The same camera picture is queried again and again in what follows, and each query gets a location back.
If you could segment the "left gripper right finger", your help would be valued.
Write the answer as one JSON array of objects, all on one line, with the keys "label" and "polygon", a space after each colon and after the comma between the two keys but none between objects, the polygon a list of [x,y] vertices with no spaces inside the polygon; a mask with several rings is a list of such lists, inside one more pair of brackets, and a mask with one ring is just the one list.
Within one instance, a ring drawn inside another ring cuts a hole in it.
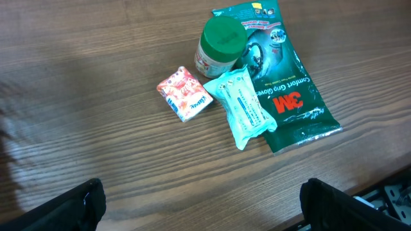
[{"label": "left gripper right finger", "polygon": [[400,220],[317,179],[301,185],[301,210],[312,230],[410,231]]}]

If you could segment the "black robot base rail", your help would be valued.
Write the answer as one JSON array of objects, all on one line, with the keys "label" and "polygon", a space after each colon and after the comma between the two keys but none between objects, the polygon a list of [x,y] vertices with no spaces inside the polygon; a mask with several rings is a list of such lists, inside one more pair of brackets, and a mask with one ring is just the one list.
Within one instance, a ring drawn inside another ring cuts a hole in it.
[{"label": "black robot base rail", "polygon": [[[410,168],[404,169],[352,195],[352,197],[410,226]],[[316,231],[312,230],[311,225],[305,220],[287,229]]]}]

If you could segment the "green lid jar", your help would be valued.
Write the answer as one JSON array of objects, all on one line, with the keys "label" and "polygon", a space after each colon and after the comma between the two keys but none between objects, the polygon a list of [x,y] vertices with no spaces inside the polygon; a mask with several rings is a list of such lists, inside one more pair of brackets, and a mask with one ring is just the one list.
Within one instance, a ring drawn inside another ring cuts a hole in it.
[{"label": "green lid jar", "polygon": [[240,21],[228,16],[210,18],[203,29],[195,53],[195,66],[207,78],[230,71],[242,55],[247,33]]}]

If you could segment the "small red snack box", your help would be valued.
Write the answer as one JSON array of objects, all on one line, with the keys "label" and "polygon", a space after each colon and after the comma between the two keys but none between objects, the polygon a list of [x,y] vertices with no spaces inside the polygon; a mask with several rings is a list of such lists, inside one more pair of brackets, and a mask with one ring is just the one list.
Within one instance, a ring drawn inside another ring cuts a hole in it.
[{"label": "small red snack box", "polygon": [[213,102],[203,85],[184,66],[180,66],[175,73],[160,82],[157,91],[183,123]]}]

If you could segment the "green 3M gloves package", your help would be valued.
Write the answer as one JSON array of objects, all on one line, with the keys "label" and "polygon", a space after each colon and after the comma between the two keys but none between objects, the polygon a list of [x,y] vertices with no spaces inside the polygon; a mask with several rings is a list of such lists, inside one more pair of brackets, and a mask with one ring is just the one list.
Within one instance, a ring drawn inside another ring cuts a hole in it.
[{"label": "green 3M gloves package", "polygon": [[212,11],[241,22],[247,43],[236,68],[246,66],[261,106],[277,129],[263,136],[273,152],[342,130],[303,66],[277,1],[253,1]]}]

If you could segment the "mint green tissue pack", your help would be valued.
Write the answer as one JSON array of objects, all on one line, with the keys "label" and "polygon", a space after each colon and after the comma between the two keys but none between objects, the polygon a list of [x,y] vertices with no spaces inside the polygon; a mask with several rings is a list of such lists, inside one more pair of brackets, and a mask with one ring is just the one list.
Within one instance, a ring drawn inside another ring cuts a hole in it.
[{"label": "mint green tissue pack", "polygon": [[204,88],[217,99],[227,114],[227,121],[239,150],[244,150],[251,138],[277,129],[276,120],[261,106],[252,80],[243,68],[223,73],[207,82]]}]

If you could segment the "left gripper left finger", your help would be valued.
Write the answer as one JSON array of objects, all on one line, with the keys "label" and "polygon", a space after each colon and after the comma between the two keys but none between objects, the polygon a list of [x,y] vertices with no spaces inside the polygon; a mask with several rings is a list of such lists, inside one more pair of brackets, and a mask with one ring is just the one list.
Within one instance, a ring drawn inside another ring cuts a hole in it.
[{"label": "left gripper left finger", "polygon": [[92,178],[25,214],[1,224],[1,230],[95,231],[106,211],[100,179]]}]

